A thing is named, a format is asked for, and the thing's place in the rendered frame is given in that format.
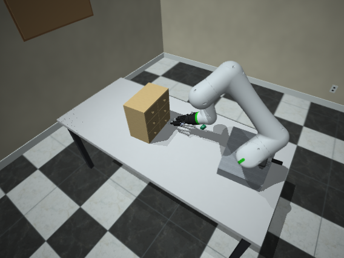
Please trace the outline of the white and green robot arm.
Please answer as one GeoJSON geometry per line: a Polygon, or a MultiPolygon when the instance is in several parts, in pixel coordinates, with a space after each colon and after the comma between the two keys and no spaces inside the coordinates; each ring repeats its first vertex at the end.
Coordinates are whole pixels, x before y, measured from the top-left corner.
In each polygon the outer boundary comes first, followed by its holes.
{"type": "Polygon", "coordinates": [[[200,112],[189,116],[191,125],[212,125],[217,120],[214,102],[229,94],[253,123],[258,134],[242,144],[236,151],[236,160],[244,168],[268,163],[282,165],[272,155],[289,142],[288,130],[274,117],[249,82],[243,68],[234,61],[226,61],[189,92],[190,104],[200,112]]]}

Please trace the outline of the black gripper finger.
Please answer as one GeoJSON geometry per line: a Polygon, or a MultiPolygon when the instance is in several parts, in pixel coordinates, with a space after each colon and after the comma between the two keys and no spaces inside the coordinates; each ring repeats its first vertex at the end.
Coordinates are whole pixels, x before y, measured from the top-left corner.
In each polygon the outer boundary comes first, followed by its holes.
{"type": "Polygon", "coordinates": [[[168,124],[168,125],[174,125],[174,126],[181,126],[181,127],[182,127],[182,125],[183,125],[184,123],[182,123],[181,121],[183,121],[183,120],[185,120],[185,119],[181,119],[181,120],[179,120],[179,121],[170,121],[170,122],[167,122],[167,124],[168,124]]]}
{"type": "MultiPolygon", "coordinates": [[[[188,115],[188,114],[186,114],[186,115],[188,115]]],[[[169,119],[169,120],[170,120],[170,121],[179,121],[179,120],[181,120],[181,119],[185,118],[185,117],[186,117],[186,115],[183,115],[183,116],[178,116],[177,118],[174,118],[174,119],[169,119]]]]}

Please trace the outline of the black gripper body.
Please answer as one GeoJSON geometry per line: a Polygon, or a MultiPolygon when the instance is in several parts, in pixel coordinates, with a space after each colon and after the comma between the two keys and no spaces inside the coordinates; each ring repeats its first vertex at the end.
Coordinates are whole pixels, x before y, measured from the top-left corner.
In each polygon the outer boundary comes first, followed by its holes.
{"type": "Polygon", "coordinates": [[[188,125],[190,125],[190,121],[189,121],[189,114],[188,115],[186,115],[186,117],[185,118],[183,118],[183,119],[185,119],[185,120],[183,120],[183,121],[181,121],[182,123],[184,123],[184,124],[188,124],[188,125]]]}

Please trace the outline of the brown chest of drawers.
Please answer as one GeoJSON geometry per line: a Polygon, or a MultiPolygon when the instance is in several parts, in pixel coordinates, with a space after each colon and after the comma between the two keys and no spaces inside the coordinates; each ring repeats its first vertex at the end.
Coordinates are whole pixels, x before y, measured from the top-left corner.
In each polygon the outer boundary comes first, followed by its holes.
{"type": "Polygon", "coordinates": [[[169,88],[148,83],[132,98],[124,103],[124,112],[127,119],[130,135],[150,144],[147,130],[145,112],[168,90],[169,88]]]}

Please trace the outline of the tan wooden drawer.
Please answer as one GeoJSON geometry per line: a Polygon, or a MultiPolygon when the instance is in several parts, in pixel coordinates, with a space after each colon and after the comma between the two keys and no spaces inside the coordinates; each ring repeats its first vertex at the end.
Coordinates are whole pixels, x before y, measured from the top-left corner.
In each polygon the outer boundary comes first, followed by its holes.
{"type": "Polygon", "coordinates": [[[160,126],[159,123],[150,131],[150,133],[148,134],[149,137],[149,141],[151,142],[153,140],[153,138],[158,134],[158,132],[160,132],[160,126]]]}
{"type": "Polygon", "coordinates": [[[169,101],[159,110],[159,120],[169,111],[169,101]]]}
{"type": "Polygon", "coordinates": [[[157,100],[158,109],[160,110],[163,105],[169,100],[168,98],[168,90],[157,100]]]}
{"type": "Polygon", "coordinates": [[[160,129],[169,121],[170,119],[170,111],[160,120],[160,129]]]}
{"type": "Polygon", "coordinates": [[[154,126],[159,122],[158,112],[156,115],[147,123],[148,133],[154,128],[154,126]]]}
{"type": "Polygon", "coordinates": [[[157,101],[145,112],[146,123],[158,112],[157,101]]]}

